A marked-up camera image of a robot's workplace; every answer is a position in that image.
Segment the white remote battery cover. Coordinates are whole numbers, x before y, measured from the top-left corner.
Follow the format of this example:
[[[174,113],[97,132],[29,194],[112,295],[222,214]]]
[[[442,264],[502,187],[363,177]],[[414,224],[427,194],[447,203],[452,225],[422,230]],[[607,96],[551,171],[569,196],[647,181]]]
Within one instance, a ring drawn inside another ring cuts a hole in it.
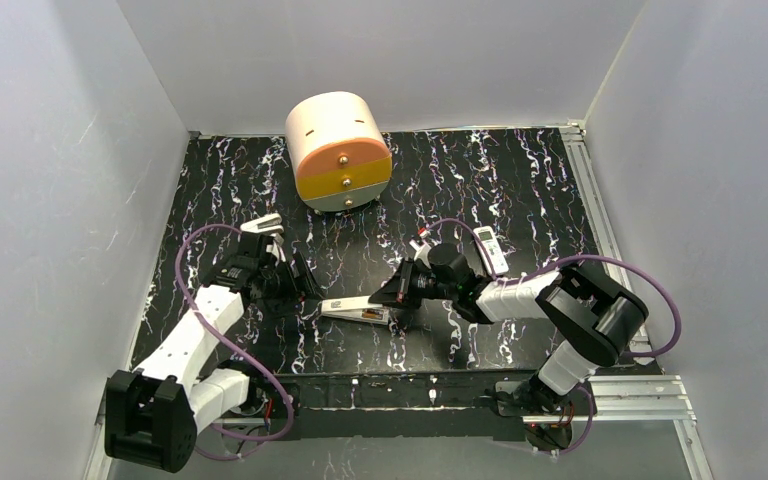
[[[324,313],[334,310],[383,307],[381,305],[370,304],[368,299],[369,296],[356,296],[323,300],[321,302],[320,313],[324,316]]]

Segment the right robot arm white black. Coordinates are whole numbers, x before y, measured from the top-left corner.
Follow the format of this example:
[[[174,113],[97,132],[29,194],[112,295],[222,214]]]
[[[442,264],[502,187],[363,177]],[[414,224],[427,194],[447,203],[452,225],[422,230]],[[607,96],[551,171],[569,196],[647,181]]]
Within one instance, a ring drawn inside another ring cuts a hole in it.
[[[645,303],[602,268],[575,259],[526,278],[494,280],[474,271],[450,243],[403,259],[370,301],[395,309],[446,300],[464,320],[494,324],[549,320],[563,337],[528,380],[486,390],[501,416],[554,411],[596,371],[614,366],[649,316]]]

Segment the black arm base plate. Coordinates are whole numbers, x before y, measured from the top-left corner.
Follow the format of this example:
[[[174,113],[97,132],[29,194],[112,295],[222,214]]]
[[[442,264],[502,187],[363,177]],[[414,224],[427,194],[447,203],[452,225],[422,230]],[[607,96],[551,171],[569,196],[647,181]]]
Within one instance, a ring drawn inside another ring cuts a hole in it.
[[[589,385],[532,392],[529,370],[280,375],[294,408],[287,440],[535,436],[566,445],[596,408]]]

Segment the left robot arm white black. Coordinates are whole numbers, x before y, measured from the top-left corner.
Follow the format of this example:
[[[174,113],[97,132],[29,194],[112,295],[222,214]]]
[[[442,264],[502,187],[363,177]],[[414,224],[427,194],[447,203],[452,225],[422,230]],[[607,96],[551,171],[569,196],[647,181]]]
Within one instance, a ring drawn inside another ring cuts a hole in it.
[[[249,375],[216,369],[199,373],[217,345],[242,357],[277,391],[293,417],[294,406],[274,373],[226,337],[255,305],[270,315],[288,315],[306,300],[321,300],[300,254],[286,259],[277,234],[234,228],[235,253],[218,264],[196,291],[183,275],[176,284],[188,310],[161,345],[133,370],[118,370],[105,386],[104,449],[107,456],[171,473],[180,471],[196,448],[198,435],[249,396]]]

